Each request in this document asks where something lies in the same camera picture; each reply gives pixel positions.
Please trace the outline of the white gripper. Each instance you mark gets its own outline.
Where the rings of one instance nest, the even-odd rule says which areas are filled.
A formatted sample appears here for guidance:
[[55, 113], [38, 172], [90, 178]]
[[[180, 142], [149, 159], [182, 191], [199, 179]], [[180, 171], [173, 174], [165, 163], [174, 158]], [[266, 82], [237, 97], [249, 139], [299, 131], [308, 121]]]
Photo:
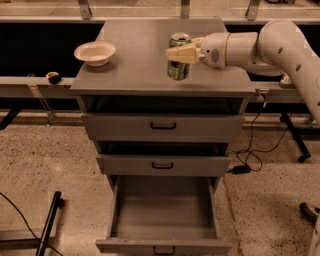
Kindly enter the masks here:
[[194, 44], [172, 47], [166, 50], [169, 61], [195, 64], [201, 62], [214, 69], [226, 67], [226, 47], [229, 33], [212, 33], [206, 37], [192, 38]]

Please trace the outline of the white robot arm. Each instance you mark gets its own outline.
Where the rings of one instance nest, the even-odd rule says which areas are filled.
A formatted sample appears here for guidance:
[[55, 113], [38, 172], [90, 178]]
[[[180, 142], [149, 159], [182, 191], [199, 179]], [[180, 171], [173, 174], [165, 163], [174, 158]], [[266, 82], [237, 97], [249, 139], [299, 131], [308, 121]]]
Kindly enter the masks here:
[[267, 76], [287, 74], [320, 124], [320, 58], [289, 20], [272, 20], [260, 32], [216, 32], [166, 50], [167, 59], [224, 69], [240, 67]]

